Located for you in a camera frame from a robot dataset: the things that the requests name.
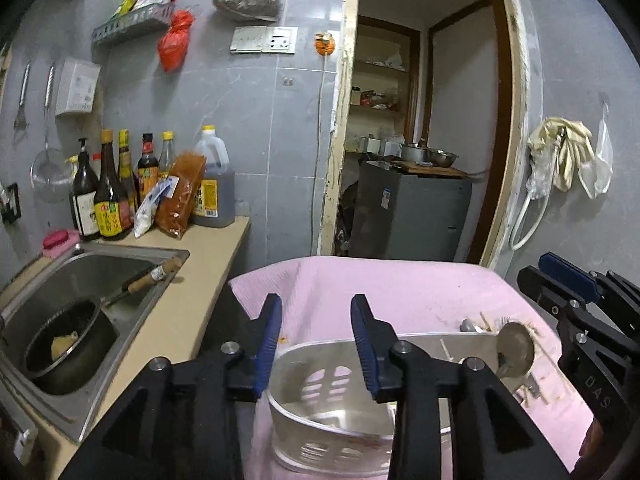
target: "white plastic basket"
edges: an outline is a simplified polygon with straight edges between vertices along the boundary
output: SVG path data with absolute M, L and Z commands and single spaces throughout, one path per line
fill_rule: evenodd
M 495 333 L 404 335 L 432 357 L 482 358 L 498 368 Z M 523 378 L 502 382 L 514 392 Z M 276 460 L 306 474 L 341 478 L 384 475 L 391 456 L 395 403 L 377 404 L 366 389 L 353 341 L 293 346 L 274 362 L 267 392 Z M 449 406 L 440 400 L 443 447 L 450 443 Z

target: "plastic jug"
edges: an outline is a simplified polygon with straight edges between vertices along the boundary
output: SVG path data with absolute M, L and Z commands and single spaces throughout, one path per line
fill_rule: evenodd
M 215 126 L 203 126 L 195 151 L 207 157 L 204 177 L 196 192 L 191 222 L 204 227 L 226 227 L 236 219 L 236 174 L 231 169 L 224 140 Z

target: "gray tile wall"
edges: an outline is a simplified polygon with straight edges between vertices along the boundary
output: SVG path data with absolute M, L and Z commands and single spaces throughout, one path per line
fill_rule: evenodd
M 640 67 L 596 0 L 531 3 L 542 56 L 544 115 L 582 121 L 594 133 L 595 147 L 604 92 L 610 99 L 614 175 L 609 193 L 593 201 L 577 179 L 568 193 L 553 190 L 542 224 L 515 253 L 507 280 L 515 284 L 522 267 L 555 251 L 587 270 L 613 269 L 640 281 Z
M 179 0 L 196 20 L 186 62 L 165 74 L 156 44 L 161 33 L 128 41 L 110 50 L 90 48 L 90 33 L 105 22 L 116 0 L 38 0 L 15 38 L 4 105 L 0 114 L 0 180 L 18 181 L 24 217 L 0 227 L 0 286 L 40 250 L 49 228 L 70 227 L 66 202 L 47 205 L 34 199 L 29 168 L 42 148 L 44 85 L 50 58 L 93 59 L 104 66 L 104 115 L 89 126 L 80 120 L 56 121 L 50 144 L 65 155 L 77 151 L 84 131 L 97 147 L 100 126 L 128 128 L 134 160 L 140 156 L 143 132 L 174 130 L 178 151 L 193 147 L 203 124 L 216 125 L 236 169 L 236 199 L 248 205 L 252 226 L 235 272 L 285 258 L 310 254 L 310 212 L 316 159 L 318 95 L 322 59 L 313 48 L 317 32 L 330 30 L 339 41 L 342 0 L 283 0 L 280 24 L 299 27 L 293 56 L 232 55 L 229 45 L 238 25 L 214 10 L 211 0 Z M 34 57 L 28 96 L 28 137 L 14 143 L 13 120 L 24 63 Z M 324 192 L 337 54 L 326 63 L 322 85 L 322 132 L 319 179 L 314 208 L 315 231 Z M 288 86 L 283 81 L 292 83 Z

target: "sink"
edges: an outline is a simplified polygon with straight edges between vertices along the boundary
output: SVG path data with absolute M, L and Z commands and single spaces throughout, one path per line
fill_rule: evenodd
M 80 442 L 88 433 L 118 365 L 174 276 L 171 274 L 153 287 L 104 309 L 116 331 L 116 341 L 93 377 L 74 392 L 52 396 L 25 377 L 24 355 L 29 342 L 44 322 L 65 305 L 87 296 L 106 296 L 128 278 L 172 256 L 178 256 L 184 263 L 190 253 L 100 243 L 77 244 L 33 278 L 2 311 L 0 374 L 43 418 L 73 442 Z

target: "orange plastic package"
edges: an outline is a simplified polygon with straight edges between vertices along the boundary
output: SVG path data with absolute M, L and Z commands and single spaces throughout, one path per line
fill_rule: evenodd
M 176 10 L 169 31 L 158 41 L 158 55 L 165 72 L 177 69 L 184 61 L 193 20 L 195 18 L 188 10 Z
M 181 240 L 187 231 L 196 191 L 200 188 L 207 157 L 185 152 L 175 158 L 169 176 L 178 178 L 174 193 L 158 206 L 156 225 L 169 236 Z

